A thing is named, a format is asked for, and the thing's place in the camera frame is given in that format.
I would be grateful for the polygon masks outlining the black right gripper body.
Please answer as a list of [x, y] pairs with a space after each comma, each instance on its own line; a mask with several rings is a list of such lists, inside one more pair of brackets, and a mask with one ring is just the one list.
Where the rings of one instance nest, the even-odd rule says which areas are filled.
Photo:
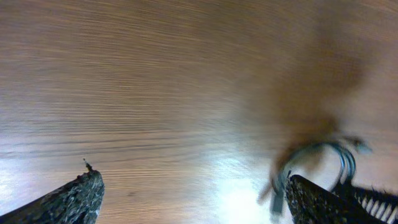
[[357, 201], [369, 215], [383, 223], [397, 224], [397, 194], [351, 184], [337, 184], [332, 192]]

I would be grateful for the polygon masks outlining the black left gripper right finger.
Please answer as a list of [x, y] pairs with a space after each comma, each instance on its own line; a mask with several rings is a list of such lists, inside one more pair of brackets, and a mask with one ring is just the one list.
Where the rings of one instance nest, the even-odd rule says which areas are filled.
[[381, 224], [355, 200], [334, 195], [301, 175], [287, 179], [285, 197], [294, 224]]

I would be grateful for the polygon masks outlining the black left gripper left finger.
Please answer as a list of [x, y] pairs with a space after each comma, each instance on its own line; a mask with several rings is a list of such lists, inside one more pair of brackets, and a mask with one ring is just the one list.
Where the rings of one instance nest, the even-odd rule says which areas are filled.
[[1, 224], [95, 224], [105, 184], [99, 171], [86, 163], [87, 172], [44, 196], [1, 215]]

